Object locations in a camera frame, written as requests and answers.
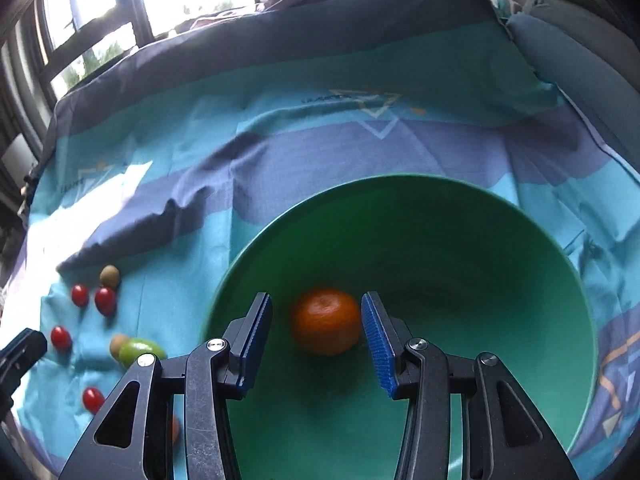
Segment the green lime-shaped fruit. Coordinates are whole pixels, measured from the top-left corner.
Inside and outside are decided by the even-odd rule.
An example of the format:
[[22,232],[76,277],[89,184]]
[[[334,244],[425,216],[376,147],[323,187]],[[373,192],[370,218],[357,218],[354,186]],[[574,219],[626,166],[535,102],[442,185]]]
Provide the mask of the green lime-shaped fruit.
[[159,360],[167,358],[165,350],[159,344],[143,338],[127,339],[120,347],[117,357],[120,364],[128,368],[137,361],[139,356],[144,354],[152,354]]

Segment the orange mandarin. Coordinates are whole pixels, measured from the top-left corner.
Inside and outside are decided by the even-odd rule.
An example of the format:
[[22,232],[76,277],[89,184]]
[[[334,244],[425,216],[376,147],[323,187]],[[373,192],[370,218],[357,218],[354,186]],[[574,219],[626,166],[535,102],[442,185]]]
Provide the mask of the orange mandarin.
[[172,416],[171,419],[171,442],[176,444],[180,437],[180,422],[177,416]]
[[288,316],[296,344],[315,356],[338,356],[360,339],[358,302],[334,288],[311,289],[300,296]]

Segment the green plastic bowl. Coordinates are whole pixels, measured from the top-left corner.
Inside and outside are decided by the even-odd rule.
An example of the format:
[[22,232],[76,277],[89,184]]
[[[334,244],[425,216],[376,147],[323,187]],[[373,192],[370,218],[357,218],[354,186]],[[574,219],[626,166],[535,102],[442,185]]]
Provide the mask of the green plastic bowl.
[[[363,333],[338,356],[299,348],[293,304],[311,289],[376,292],[413,336],[452,356],[498,356],[563,450],[593,389],[596,345],[582,285],[548,235],[505,200],[425,176],[331,188],[274,220],[221,282],[216,332],[258,292],[273,315],[255,390],[231,408],[247,479],[398,479],[408,412],[378,382]],[[450,398],[447,478],[462,478],[461,398]]]

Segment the grey sofa cushion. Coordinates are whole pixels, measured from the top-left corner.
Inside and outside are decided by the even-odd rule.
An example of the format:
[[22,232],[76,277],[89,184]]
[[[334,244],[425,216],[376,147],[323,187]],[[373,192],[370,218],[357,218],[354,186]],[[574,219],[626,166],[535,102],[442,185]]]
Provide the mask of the grey sofa cushion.
[[541,79],[639,167],[639,49],[606,0],[526,0],[508,29]]

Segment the red cherry tomato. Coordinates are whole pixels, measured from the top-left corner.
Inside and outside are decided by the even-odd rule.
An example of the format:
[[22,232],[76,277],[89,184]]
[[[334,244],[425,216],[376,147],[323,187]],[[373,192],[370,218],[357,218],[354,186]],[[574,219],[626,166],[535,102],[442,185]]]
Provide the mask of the red cherry tomato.
[[72,336],[64,326],[54,326],[50,333],[50,341],[53,344],[55,350],[59,352],[66,352],[72,348],[73,341]]
[[111,287],[100,287],[94,294],[94,304],[103,316],[106,318],[112,316],[117,307],[116,292]]
[[70,289],[70,299],[78,308],[85,308],[89,303],[89,291],[84,284],[75,284]]
[[105,402],[104,394],[96,387],[85,388],[82,393],[82,404],[87,411],[95,415]]

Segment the yellow-brown small fruit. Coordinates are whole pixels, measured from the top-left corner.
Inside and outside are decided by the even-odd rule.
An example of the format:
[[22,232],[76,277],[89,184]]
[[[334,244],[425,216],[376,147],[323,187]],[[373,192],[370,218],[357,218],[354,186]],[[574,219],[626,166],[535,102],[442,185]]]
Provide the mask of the yellow-brown small fruit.
[[122,281],[122,277],[120,276],[120,271],[116,266],[108,264],[101,270],[99,280],[103,287],[118,289],[120,282]]
[[110,341],[110,346],[108,350],[110,350],[112,358],[119,362],[119,352],[122,350],[122,347],[129,340],[129,337],[125,334],[115,334]]

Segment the window frame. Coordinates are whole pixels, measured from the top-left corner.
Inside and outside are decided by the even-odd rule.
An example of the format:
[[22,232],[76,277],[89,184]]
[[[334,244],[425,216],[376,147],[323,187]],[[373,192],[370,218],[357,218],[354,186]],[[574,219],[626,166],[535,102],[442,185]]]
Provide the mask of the window frame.
[[1,149],[37,159],[55,103],[124,56],[255,0],[15,0],[1,20]]

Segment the teal purple patterned cloth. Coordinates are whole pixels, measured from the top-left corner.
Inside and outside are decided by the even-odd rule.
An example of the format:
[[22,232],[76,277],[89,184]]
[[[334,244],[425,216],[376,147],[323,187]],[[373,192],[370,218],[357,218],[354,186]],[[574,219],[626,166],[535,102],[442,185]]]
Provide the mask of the teal purple patterned cloth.
[[[125,374],[115,334],[171,358],[220,336],[233,318],[209,330],[218,289],[256,236],[388,176],[475,186],[558,244],[596,345],[567,453],[583,479],[624,455],[639,422],[639,167],[541,79],[490,0],[326,0],[187,32],[70,92],[48,143],[6,312],[36,309],[43,333],[72,336],[29,372],[17,413],[52,471],[91,422],[85,388]],[[94,294],[108,264],[122,281],[106,318]]]

